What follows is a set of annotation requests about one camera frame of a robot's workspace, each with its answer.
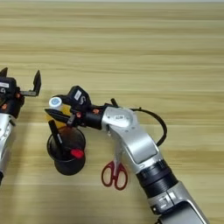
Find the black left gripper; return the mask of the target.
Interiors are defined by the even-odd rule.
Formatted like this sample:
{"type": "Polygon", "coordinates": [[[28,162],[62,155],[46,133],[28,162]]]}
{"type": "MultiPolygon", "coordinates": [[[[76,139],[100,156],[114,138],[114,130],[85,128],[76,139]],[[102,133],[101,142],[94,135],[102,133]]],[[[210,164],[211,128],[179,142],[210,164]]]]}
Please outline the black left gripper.
{"type": "MultiPolygon", "coordinates": [[[[6,77],[8,68],[0,71],[0,77],[6,77]]],[[[39,95],[41,88],[41,74],[37,71],[33,80],[33,90],[21,91],[20,94],[0,94],[0,113],[8,114],[14,118],[18,118],[20,109],[25,103],[24,96],[36,97],[39,95]]]]}

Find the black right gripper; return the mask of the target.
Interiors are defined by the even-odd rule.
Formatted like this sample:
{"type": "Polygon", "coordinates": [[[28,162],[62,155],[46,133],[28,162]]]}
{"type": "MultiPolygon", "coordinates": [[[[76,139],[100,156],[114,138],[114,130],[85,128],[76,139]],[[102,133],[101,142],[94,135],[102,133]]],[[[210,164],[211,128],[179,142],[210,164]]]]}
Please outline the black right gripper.
{"type": "MultiPolygon", "coordinates": [[[[59,97],[63,102],[69,102],[67,95],[56,94],[56,97],[59,97]]],[[[81,126],[100,130],[104,110],[104,106],[89,104],[87,106],[72,106],[70,108],[71,115],[66,115],[52,108],[46,108],[45,112],[56,121],[65,123],[69,127],[81,126]]]]}

